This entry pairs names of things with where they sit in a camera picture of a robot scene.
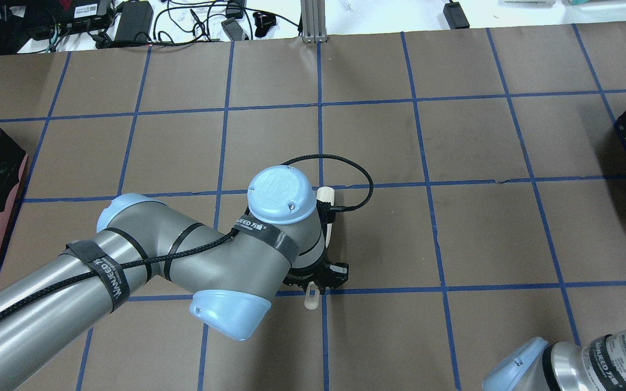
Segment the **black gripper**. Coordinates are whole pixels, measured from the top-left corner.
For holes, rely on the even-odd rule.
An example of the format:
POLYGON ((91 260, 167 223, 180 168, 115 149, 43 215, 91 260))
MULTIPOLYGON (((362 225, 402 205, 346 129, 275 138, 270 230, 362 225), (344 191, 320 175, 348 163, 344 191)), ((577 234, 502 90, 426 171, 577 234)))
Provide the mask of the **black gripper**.
POLYGON ((298 287, 306 292, 312 282, 321 294, 326 289, 337 289, 344 285, 349 278, 350 266, 344 262, 331 262, 327 255, 323 255, 313 264, 300 268, 290 269, 283 284, 288 287, 298 287))

